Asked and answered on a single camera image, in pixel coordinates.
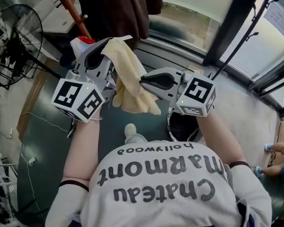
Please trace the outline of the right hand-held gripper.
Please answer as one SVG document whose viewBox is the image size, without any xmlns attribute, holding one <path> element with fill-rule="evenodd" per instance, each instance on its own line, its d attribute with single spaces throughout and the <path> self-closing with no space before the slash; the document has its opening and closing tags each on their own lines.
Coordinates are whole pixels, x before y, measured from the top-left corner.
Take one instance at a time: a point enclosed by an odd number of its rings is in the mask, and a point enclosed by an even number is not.
<svg viewBox="0 0 284 227">
<path fill-rule="evenodd" d="M 171 83 L 164 87 L 156 83 Z M 172 67 L 152 70 L 144 75 L 141 86 L 180 114 L 207 116 L 215 101 L 215 84 L 199 73 L 181 72 Z"/>
</svg>

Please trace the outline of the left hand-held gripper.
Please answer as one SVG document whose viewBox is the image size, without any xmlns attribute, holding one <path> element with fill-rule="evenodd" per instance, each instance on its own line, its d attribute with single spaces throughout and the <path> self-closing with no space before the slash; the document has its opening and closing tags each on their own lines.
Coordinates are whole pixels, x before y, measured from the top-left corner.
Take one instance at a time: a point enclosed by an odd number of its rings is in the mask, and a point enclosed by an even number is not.
<svg viewBox="0 0 284 227">
<path fill-rule="evenodd" d="M 111 60 L 102 50 L 112 37 L 92 44 L 77 59 L 75 69 L 59 80 L 51 104 L 64 115 L 81 122 L 89 122 L 114 93 Z"/>
</svg>

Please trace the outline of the white blue red-trimmed clothes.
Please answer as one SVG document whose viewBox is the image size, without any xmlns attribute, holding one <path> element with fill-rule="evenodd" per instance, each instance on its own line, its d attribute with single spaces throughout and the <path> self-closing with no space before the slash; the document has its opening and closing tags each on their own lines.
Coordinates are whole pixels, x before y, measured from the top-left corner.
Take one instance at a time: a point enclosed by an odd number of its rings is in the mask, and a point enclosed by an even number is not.
<svg viewBox="0 0 284 227">
<path fill-rule="evenodd" d="M 78 59 L 83 52 L 85 52 L 92 44 L 96 41 L 94 39 L 89 39 L 84 35 L 77 36 L 70 41 L 70 45 L 73 49 L 76 59 Z"/>
</svg>

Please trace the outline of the yellow towel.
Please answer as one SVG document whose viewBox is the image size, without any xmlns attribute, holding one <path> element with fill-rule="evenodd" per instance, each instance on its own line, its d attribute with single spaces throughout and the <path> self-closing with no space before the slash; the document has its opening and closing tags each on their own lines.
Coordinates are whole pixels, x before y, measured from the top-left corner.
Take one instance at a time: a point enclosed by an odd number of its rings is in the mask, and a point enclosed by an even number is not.
<svg viewBox="0 0 284 227">
<path fill-rule="evenodd" d="M 141 77 L 146 74 L 146 70 L 131 48 L 124 41 L 113 38 L 108 41 L 101 53 L 111 60 L 117 72 L 113 107 L 120 107 L 131 114 L 161 115 L 161 110 L 156 104 L 158 98 L 140 85 Z"/>
</svg>

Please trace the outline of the person's right forearm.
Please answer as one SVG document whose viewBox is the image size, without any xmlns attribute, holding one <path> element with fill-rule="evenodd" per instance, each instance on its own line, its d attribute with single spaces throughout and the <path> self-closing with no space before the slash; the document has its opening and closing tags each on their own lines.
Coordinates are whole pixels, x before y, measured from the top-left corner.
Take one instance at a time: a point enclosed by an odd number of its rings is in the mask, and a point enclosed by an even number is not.
<svg viewBox="0 0 284 227">
<path fill-rule="evenodd" d="M 197 117 L 197 122 L 207 147 L 213 150 L 224 164 L 246 163 L 240 144 L 214 109 L 206 117 Z"/>
</svg>

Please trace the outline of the person's left forearm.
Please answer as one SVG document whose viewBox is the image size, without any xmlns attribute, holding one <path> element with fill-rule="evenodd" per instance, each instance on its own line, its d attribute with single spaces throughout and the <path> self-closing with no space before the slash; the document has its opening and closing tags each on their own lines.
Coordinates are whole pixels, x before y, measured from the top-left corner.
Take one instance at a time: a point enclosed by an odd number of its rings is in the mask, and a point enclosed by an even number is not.
<svg viewBox="0 0 284 227">
<path fill-rule="evenodd" d="M 100 117 L 100 110 L 93 116 L 93 118 L 98 117 Z M 63 182 L 72 180 L 89 186 L 98 166 L 99 130 L 100 121 L 77 122 L 63 169 Z"/>
</svg>

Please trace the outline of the white metal shelf rack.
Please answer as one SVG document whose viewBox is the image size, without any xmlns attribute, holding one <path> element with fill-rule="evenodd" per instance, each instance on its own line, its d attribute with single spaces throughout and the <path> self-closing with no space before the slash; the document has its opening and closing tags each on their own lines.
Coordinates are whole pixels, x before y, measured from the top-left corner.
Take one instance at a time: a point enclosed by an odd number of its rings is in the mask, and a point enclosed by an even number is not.
<svg viewBox="0 0 284 227">
<path fill-rule="evenodd" d="M 0 153 L 0 226 L 11 226 L 18 211 L 17 173 Z"/>
</svg>

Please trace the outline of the flat labelled cardboard box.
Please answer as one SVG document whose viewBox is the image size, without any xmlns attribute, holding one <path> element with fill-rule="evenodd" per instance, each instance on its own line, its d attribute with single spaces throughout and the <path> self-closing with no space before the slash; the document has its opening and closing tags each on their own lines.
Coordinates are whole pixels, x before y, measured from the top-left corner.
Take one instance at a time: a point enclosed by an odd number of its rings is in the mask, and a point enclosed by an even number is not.
<svg viewBox="0 0 284 227">
<path fill-rule="evenodd" d="M 204 71 L 201 68 L 196 67 L 196 66 L 189 65 L 187 67 L 187 71 L 190 71 L 190 72 L 193 72 L 193 73 L 199 73 L 201 75 L 204 75 Z"/>
</svg>

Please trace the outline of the white woven laundry basket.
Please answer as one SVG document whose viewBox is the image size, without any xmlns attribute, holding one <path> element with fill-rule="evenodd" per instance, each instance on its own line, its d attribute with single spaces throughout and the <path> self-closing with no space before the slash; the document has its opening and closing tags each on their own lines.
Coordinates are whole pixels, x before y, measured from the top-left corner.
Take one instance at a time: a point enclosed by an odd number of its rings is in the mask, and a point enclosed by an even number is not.
<svg viewBox="0 0 284 227">
<path fill-rule="evenodd" d="M 199 142 L 202 138 L 197 118 L 180 114 L 176 109 L 168 108 L 166 115 L 167 131 L 175 142 Z"/>
</svg>

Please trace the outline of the person's white shoe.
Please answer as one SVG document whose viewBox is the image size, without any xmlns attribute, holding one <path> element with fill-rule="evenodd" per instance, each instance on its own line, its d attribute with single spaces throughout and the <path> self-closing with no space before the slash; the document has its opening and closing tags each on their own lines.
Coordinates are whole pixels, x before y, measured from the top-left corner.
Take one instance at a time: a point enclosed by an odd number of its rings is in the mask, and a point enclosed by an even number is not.
<svg viewBox="0 0 284 227">
<path fill-rule="evenodd" d="M 126 139 L 134 137 L 136 135 L 136 133 L 137 133 L 136 126 L 133 123 L 129 123 L 125 126 L 124 135 L 125 135 Z"/>
</svg>

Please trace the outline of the brown jacket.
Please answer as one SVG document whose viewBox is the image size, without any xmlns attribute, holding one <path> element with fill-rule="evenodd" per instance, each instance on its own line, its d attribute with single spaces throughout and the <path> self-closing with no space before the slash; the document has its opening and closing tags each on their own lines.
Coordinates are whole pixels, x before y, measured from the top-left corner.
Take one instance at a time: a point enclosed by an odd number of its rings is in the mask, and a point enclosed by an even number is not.
<svg viewBox="0 0 284 227">
<path fill-rule="evenodd" d="M 113 37 L 149 37 L 149 16 L 159 15 L 163 0 L 103 0 Z"/>
</svg>

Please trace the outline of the person's light trousers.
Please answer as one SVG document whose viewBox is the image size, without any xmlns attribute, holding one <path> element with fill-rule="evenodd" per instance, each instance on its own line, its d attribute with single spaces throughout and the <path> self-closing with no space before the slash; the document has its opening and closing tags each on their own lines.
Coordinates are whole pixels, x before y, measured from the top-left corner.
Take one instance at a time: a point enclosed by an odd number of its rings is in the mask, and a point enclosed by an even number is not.
<svg viewBox="0 0 284 227">
<path fill-rule="evenodd" d="M 125 144 L 132 144 L 132 143 L 144 144 L 147 142 L 148 141 L 146 140 L 146 138 L 138 133 L 128 134 L 124 141 Z"/>
</svg>

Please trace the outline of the beige floor mat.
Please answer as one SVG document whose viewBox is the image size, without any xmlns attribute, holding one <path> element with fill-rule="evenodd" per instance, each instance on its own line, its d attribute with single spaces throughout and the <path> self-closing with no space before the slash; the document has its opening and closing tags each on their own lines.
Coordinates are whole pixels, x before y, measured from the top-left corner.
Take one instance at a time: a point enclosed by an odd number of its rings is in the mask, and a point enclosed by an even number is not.
<svg viewBox="0 0 284 227">
<path fill-rule="evenodd" d="M 226 74 L 215 79 L 214 109 L 234 134 L 251 167 L 268 165 L 264 145 L 273 143 L 279 124 L 277 112 Z"/>
</svg>

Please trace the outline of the black framed glass door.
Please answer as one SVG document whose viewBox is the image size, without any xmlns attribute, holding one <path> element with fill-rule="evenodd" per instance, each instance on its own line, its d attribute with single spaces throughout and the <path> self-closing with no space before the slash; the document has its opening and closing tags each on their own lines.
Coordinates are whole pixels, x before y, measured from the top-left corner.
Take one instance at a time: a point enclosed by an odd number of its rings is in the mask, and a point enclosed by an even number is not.
<svg viewBox="0 0 284 227">
<path fill-rule="evenodd" d="M 215 66 L 218 71 L 249 28 L 254 16 L 253 3 L 257 13 L 263 1 L 232 1 L 204 58 L 204 65 Z M 284 0 L 276 3 L 284 9 Z M 266 12 L 267 9 L 251 32 L 259 34 L 242 45 L 222 72 L 233 76 L 284 117 L 284 37 L 264 18 Z"/>
</svg>

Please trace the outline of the large printed cardboard box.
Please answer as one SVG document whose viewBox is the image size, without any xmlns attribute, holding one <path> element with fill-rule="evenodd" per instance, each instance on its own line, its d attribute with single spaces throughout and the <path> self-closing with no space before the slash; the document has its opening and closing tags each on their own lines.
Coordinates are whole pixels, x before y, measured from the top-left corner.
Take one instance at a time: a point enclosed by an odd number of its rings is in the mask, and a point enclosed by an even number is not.
<svg viewBox="0 0 284 227">
<path fill-rule="evenodd" d="M 284 142 L 284 121 L 281 121 L 278 126 L 278 130 L 276 134 L 276 142 Z M 268 166 L 275 166 L 275 165 L 280 165 L 283 163 L 284 163 L 284 154 L 273 151 L 271 153 Z"/>
</svg>

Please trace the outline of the white paper door notice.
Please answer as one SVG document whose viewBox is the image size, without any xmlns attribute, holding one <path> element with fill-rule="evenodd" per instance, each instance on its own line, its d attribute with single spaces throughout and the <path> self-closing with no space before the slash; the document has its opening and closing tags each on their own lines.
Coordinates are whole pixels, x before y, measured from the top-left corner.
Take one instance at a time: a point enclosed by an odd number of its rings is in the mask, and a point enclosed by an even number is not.
<svg viewBox="0 0 284 227">
<path fill-rule="evenodd" d="M 284 9 L 278 3 L 273 2 L 269 5 L 264 18 L 284 37 Z"/>
</svg>

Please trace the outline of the black pedestal fan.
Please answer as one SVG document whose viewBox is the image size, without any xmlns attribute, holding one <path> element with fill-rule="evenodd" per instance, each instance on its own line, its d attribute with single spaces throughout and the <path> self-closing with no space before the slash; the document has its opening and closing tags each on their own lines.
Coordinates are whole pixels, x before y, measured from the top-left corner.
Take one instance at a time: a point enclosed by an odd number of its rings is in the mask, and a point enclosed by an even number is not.
<svg viewBox="0 0 284 227">
<path fill-rule="evenodd" d="M 60 75 L 39 61 L 44 42 L 41 19 L 28 5 L 11 5 L 0 11 L 0 87 L 9 89 L 40 69 Z"/>
</svg>

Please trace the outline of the black metal garment rail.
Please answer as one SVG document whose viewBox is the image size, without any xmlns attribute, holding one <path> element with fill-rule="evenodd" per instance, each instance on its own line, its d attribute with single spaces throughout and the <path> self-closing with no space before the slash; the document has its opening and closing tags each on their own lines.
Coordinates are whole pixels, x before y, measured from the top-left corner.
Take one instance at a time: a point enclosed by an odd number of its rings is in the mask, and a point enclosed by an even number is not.
<svg viewBox="0 0 284 227">
<path fill-rule="evenodd" d="M 272 0 L 272 1 L 264 0 L 257 13 L 256 13 L 256 5 L 255 5 L 255 3 L 253 3 L 252 8 L 254 9 L 254 16 L 253 16 L 253 18 L 251 20 L 251 24 L 250 24 L 249 28 L 247 29 L 246 33 L 243 35 L 243 37 L 241 38 L 241 40 L 239 41 L 238 45 L 235 47 L 233 52 L 229 55 L 227 60 L 224 62 L 224 64 L 213 75 L 212 80 L 215 80 L 217 78 L 217 76 L 228 66 L 228 64 L 231 61 L 231 59 L 236 55 L 236 53 L 239 51 L 239 49 L 242 47 L 242 45 L 245 42 L 247 42 L 251 37 L 257 36 L 259 34 L 259 32 L 254 32 L 254 33 L 251 33 L 251 32 L 253 31 L 253 29 L 257 25 L 257 23 L 260 20 L 262 14 L 264 13 L 265 9 L 268 9 L 270 4 L 273 3 L 273 2 L 276 2 L 276 1 L 279 1 L 279 0 Z"/>
</svg>

